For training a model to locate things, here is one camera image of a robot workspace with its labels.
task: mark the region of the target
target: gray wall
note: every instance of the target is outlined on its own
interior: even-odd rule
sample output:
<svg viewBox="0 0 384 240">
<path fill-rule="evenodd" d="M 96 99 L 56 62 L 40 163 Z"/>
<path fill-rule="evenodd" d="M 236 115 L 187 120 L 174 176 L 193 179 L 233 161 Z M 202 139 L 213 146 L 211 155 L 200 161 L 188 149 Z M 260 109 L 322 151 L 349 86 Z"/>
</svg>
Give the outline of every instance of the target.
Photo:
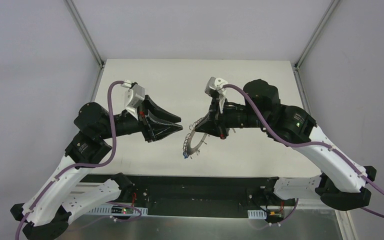
<svg viewBox="0 0 384 240">
<path fill-rule="evenodd" d="M 0 1 L 0 240 L 55 170 L 97 73 L 62 0 Z"/>
<path fill-rule="evenodd" d="M 384 1 L 344 0 L 301 68 L 313 115 L 384 188 Z M 372 191 L 370 208 L 384 213 Z M 353 210 L 360 239 L 384 239 L 384 219 Z"/>
</svg>

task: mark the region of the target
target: purple cable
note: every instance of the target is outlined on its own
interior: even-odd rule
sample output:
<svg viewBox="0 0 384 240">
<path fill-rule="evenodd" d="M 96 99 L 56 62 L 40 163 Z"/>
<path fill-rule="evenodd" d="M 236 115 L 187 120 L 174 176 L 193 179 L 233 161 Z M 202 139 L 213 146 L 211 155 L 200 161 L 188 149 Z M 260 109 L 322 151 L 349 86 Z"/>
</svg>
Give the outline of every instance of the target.
<svg viewBox="0 0 384 240">
<path fill-rule="evenodd" d="M 299 143 L 299 144 L 296 144 L 296 143 L 290 143 L 290 142 L 287 142 L 285 140 L 283 140 L 282 138 L 280 138 L 269 126 L 269 124 L 266 122 L 266 120 L 264 119 L 264 117 L 261 115 L 259 109 L 257 108 L 257 106 L 255 105 L 255 103 L 253 102 L 253 100 L 250 98 L 250 96 L 248 96 L 248 94 L 240 89 L 238 86 L 235 86 L 235 85 L 232 85 L 232 84 L 226 84 L 223 86 L 223 88 L 230 88 L 230 89 L 234 89 L 236 91 L 238 91 L 245 99 L 246 101 L 249 103 L 249 105 L 251 105 L 252 109 L 254 110 L 255 114 L 257 115 L 258 119 L 260 120 L 260 122 L 263 124 L 263 126 L 266 128 L 267 132 L 273 136 L 274 139 L 276 139 L 279 143 L 281 144 L 284 144 L 288 147 L 291 147 L 291 148 L 300 148 L 300 147 L 306 147 L 306 146 L 313 146 L 313 145 L 318 145 L 318 146 L 323 146 L 327 149 L 332 149 L 332 146 L 327 144 L 327 143 L 324 143 L 324 142 L 321 142 L 321 141 L 311 141 L 311 142 L 305 142 L 305 143 Z M 342 152 L 340 152 L 339 150 L 333 148 L 332 151 L 334 153 L 336 153 L 340 158 L 342 158 L 358 175 L 362 174 L 362 172 L 356 167 L 354 166 L 354 164 L 344 155 L 342 154 Z M 369 183 L 374 189 L 376 189 L 379 193 L 381 193 L 382 195 L 384 195 L 384 190 L 382 188 L 380 188 L 378 185 L 376 185 L 374 182 L 372 182 L 368 177 L 364 176 L 364 175 L 361 175 L 361 178 L 363 178 L 367 183 Z M 370 210 L 370 209 L 367 209 L 365 207 L 362 207 L 361 209 L 363 209 L 364 211 L 366 212 L 369 212 L 371 214 L 374 214 L 378 217 L 381 217 L 381 218 L 384 218 L 384 215 L 381 214 L 381 213 L 378 213 L 378 212 L 375 212 L 373 210 Z"/>
<path fill-rule="evenodd" d="M 295 200 L 295 205 L 293 206 L 292 211 L 290 211 L 290 213 L 282 221 L 278 222 L 278 224 L 281 224 L 281 223 L 283 224 L 295 212 L 295 210 L 297 209 L 297 206 L 298 206 L 298 200 L 299 200 L 298 198 Z M 251 223 L 249 223 L 249 225 L 251 226 L 251 228 L 253 228 L 255 230 L 263 230 L 263 229 L 271 226 L 270 224 L 267 224 L 267 225 L 265 225 L 263 227 L 256 228 Z"/>
<path fill-rule="evenodd" d="M 65 172 L 68 170 L 75 168 L 75 167 L 87 167 L 87 168 L 99 168 L 104 167 L 111 163 L 114 156 L 116 155 L 116 149 L 117 149 L 117 137 L 116 137 L 116 124 L 114 123 L 114 114 L 113 114 L 113 101 L 111 99 L 111 93 L 113 92 L 113 88 L 117 84 L 124 84 L 124 81 L 115 81 L 109 85 L 108 92 L 107 92 L 107 102 L 108 102 L 108 112 L 109 112 L 109 124 L 111 128 L 111 136 L 112 136 L 112 150 L 111 155 L 109 156 L 108 160 L 99 163 L 99 164 L 91 164 L 91 163 L 75 163 L 70 166 L 67 166 L 63 170 L 61 170 L 57 175 L 54 176 L 55 179 L 59 179 Z M 37 198 L 33 201 L 31 206 L 28 208 L 30 211 L 33 211 L 33 209 L 36 207 L 38 202 L 41 200 L 41 198 L 44 196 L 44 194 L 47 192 L 47 190 L 52 186 L 54 181 L 49 182 L 44 189 L 39 193 Z M 21 228 L 23 227 L 23 223 L 26 221 L 27 217 L 29 216 L 30 212 L 27 212 L 24 217 L 21 219 L 17 231 L 15 232 L 15 240 L 20 239 L 20 232 Z"/>
<path fill-rule="evenodd" d="M 118 202 L 112 202 L 112 201 L 109 201 L 107 202 L 107 204 L 112 204 L 112 205 L 117 205 L 117 206 L 120 206 L 120 207 L 123 207 L 123 208 L 127 208 L 127 209 L 133 209 L 135 210 L 136 212 L 139 213 L 138 216 L 135 216 L 135 217 L 129 217 L 128 219 L 117 219 L 117 218 L 114 218 L 116 222 L 119 222 L 119 223 L 125 223 L 125 222 L 131 222 L 131 221 L 135 221 L 136 219 L 140 218 L 142 216 L 142 212 L 141 210 L 137 209 L 136 207 L 134 206 L 129 206 L 129 205 L 124 205 L 124 204 L 121 204 L 121 203 L 118 203 Z M 81 226 L 79 228 L 76 228 L 76 229 L 68 229 L 67 232 L 71 233 L 71 232 L 75 232 L 75 231 L 79 231 L 79 230 L 82 230 L 82 229 L 85 229 L 87 227 L 89 227 L 90 225 L 93 225 L 94 223 L 102 220 L 102 219 L 107 219 L 107 218 L 110 218 L 108 216 L 102 216 L 98 219 L 95 219 L 91 222 L 89 222 L 88 224 L 84 225 L 84 226 Z"/>
</svg>

